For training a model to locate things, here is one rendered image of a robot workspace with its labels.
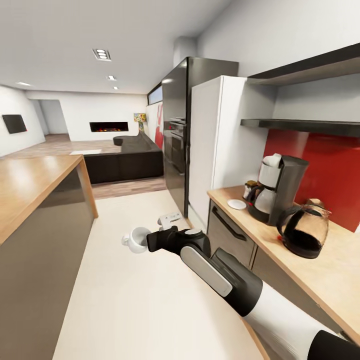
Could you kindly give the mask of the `saucer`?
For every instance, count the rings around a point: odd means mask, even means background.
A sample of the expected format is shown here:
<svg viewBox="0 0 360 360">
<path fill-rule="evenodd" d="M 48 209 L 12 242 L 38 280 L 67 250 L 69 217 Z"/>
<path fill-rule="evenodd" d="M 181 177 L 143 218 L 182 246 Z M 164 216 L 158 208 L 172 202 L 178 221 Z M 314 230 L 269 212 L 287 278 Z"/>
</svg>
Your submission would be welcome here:
<svg viewBox="0 0 360 360">
<path fill-rule="evenodd" d="M 232 199 L 227 202 L 229 206 L 236 208 L 236 209 L 245 209 L 246 203 L 244 201 L 241 201 L 239 199 Z"/>
</svg>

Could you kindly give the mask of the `bottle of coffee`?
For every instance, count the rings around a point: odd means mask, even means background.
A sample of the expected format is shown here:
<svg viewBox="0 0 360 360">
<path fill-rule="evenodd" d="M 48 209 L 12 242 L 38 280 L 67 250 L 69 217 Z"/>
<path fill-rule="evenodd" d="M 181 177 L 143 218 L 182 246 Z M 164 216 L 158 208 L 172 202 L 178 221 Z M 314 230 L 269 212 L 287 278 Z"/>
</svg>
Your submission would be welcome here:
<svg viewBox="0 0 360 360">
<path fill-rule="evenodd" d="M 258 182 L 255 182 L 255 181 L 248 181 L 246 184 L 245 184 L 245 193 L 243 194 L 243 199 L 245 200 L 249 194 L 249 192 L 256 186 L 258 186 Z"/>
</svg>

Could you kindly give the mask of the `paper coffee filter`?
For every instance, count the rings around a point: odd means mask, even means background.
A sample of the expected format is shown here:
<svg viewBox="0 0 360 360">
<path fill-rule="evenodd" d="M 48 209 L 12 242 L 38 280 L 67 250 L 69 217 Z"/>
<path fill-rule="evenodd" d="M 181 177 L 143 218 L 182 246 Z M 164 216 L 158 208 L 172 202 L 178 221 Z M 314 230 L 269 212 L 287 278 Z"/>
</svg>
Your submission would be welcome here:
<svg viewBox="0 0 360 360">
<path fill-rule="evenodd" d="M 280 160 L 282 159 L 282 155 L 276 153 L 273 156 L 267 156 L 262 159 L 262 162 L 264 162 L 267 166 L 272 168 L 279 168 Z"/>
</svg>

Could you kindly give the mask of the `electric kettle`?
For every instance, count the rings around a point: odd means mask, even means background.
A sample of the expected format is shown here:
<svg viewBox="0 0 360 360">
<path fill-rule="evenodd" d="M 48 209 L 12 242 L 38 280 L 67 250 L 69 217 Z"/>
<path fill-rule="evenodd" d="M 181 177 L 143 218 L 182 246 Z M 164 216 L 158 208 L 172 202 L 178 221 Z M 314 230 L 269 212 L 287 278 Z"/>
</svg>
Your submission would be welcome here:
<svg viewBox="0 0 360 360">
<path fill-rule="evenodd" d="M 298 257 L 312 260 L 318 258 L 329 233 L 328 214 L 325 208 L 313 203 L 285 209 L 276 220 L 283 245 Z M 287 218 L 283 232 L 282 226 Z"/>
</svg>

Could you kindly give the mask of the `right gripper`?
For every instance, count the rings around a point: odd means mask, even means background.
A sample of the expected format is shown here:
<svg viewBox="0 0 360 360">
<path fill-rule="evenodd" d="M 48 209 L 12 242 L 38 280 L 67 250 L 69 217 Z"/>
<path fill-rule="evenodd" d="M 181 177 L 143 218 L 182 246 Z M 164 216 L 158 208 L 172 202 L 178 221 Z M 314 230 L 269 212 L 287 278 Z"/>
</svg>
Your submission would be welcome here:
<svg viewBox="0 0 360 360">
<path fill-rule="evenodd" d="M 146 236 L 148 250 L 153 253 L 160 249 L 168 248 L 168 239 L 173 232 L 178 232 L 178 226 L 172 226 L 170 229 L 150 233 Z"/>
</svg>

